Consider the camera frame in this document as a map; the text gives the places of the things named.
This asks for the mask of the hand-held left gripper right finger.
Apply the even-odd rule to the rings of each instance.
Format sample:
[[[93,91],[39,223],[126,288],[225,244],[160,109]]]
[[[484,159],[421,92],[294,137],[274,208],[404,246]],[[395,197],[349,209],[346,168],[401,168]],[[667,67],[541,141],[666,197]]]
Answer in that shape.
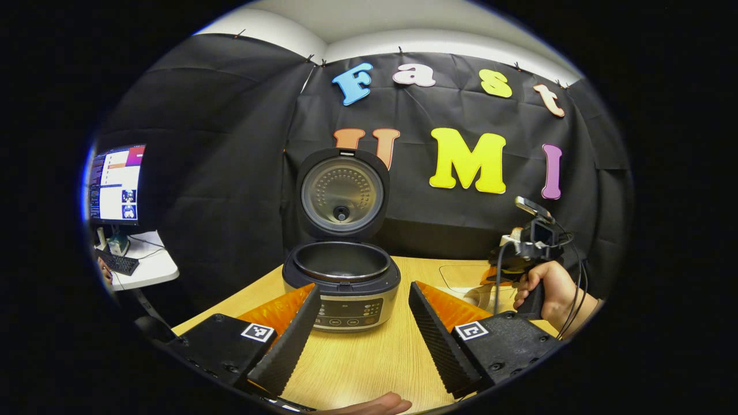
[[[409,287],[409,309],[454,398],[508,383],[563,346],[519,313],[491,315],[421,281]]]

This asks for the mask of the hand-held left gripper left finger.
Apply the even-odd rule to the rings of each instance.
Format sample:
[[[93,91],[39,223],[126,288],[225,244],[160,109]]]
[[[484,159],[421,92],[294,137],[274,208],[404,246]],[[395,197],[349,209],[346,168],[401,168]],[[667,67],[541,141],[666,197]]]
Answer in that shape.
[[[277,397],[295,370],[320,307],[321,292],[308,284],[237,318],[213,314],[165,346],[220,383]]]

